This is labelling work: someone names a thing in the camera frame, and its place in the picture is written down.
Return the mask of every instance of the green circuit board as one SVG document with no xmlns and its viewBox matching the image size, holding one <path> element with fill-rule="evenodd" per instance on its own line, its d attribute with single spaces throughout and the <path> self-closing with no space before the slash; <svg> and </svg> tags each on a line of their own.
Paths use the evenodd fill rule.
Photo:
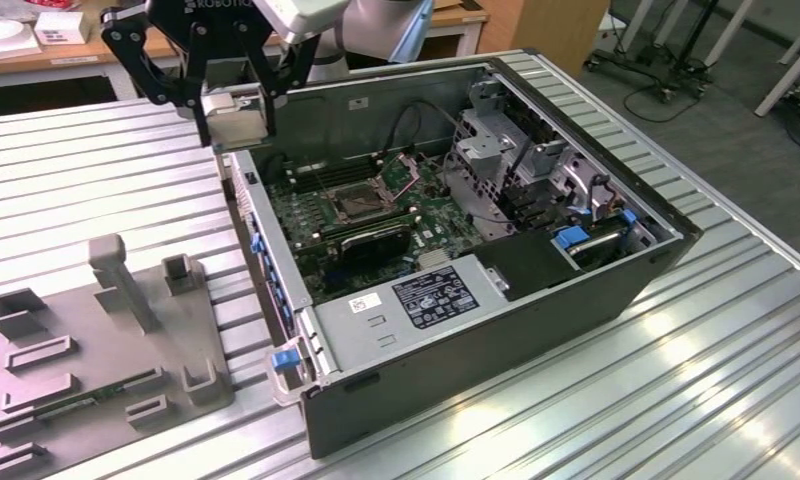
<svg viewBox="0 0 800 480">
<path fill-rule="evenodd" d="M 290 184 L 270 187 L 274 210 L 316 303 L 410 275 L 424 253 L 443 249 L 456 258 L 484 241 L 446 194 L 440 169 L 422 161 L 420 178 L 412 182 L 408 162 L 390 158 L 386 165 L 374 178 L 316 191 L 296 193 Z M 366 252 L 364 260 L 344 264 L 343 248 L 380 232 L 398 236 L 400 243 L 386 248 L 403 252 L 394 249 L 386 258 Z M 363 252 L 372 245 L 363 245 Z"/>
</svg>

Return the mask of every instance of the power supply label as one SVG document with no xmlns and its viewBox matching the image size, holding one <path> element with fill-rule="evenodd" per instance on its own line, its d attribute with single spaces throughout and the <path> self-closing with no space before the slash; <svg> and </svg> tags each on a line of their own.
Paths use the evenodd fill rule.
<svg viewBox="0 0 800 480">
<path fill-rule="evenodd" d="M 480 306 L 454 267 L 446 267 L 394 286 L 412 323 L 420 329 Z"/>
</svg>

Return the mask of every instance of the barcode sticker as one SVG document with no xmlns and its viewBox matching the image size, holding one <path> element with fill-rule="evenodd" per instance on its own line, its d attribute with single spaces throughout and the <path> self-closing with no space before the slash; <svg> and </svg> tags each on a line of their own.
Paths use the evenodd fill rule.
<svg viewBox="0 0 800 480">
<path fill-rule="evenodd" d="M 379 307 L 382 304 L 383 301 L 379 298 L 379 294 L 368 293 L 363 297 L 354 298 L 350 301 L 350 308 L 352 309 L 352 313 L 362 313 L 374 307 Z"/>
<path fill-rule="evenodd" d="M 95 63 L 97 57 L 75 57 L 75 58 L 57 58 L 51 60 L 52 65 L 71 65 L 72 63 Z"/>
</svg>

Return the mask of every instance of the slotted metal surface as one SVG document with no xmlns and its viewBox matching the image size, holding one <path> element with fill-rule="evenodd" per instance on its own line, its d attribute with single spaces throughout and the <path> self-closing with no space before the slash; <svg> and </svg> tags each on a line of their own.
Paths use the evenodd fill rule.
<svg viewBox="0 0 800 480">
<path fill-rule="evenodd" d="M 0 292 L 91 282 L 81 242 L 111 231 L 132 268 L 199 256 L 238 388 L 226 410 L 56 478 L 800 477 L 800 256 L 546 60 L 502 58 L 705 238 L 614 322 L 320 461 L 266 384 L 268 333 L 194 127 L 142 101 L 0 119 Z"/>
</svg>

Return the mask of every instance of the gray carpet floor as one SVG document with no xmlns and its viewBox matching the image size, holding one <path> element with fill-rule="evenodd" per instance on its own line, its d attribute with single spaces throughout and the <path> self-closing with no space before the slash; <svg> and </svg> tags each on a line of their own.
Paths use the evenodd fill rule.
<svg viewBox="0 0 800 480">
<path fill-rule="evenodd" d="M 613 9 L 631 17 L 639 0 L 614 0 Z M 645 23 L 655 26 L 667 1 L 658 0 Z M 689 5 L 671 36 L 682 45 L 701 7 Z M 703 59 L 726 28 L 715 14 L 694 57 Z M 637 53 L 635 42 L 630 53 Z M 661 144 L 707 182 L 800 252 L 800 147 L 790 140 L 777 113 L 759 118 L 753 111 L 786 72 L 777 63 L 785 48 L 742 29 L 713 69 L 715 85 L 705 98 L 674 121 L 657 124 L 631 115 L 623 98 L 651 81 L 613 65 L 585 72 L 581 83 Z M 630 106 L 643 116 L 670 117 L 694 99 L 679 95 L 669 105 L 639 94 Z"/>
</svg>

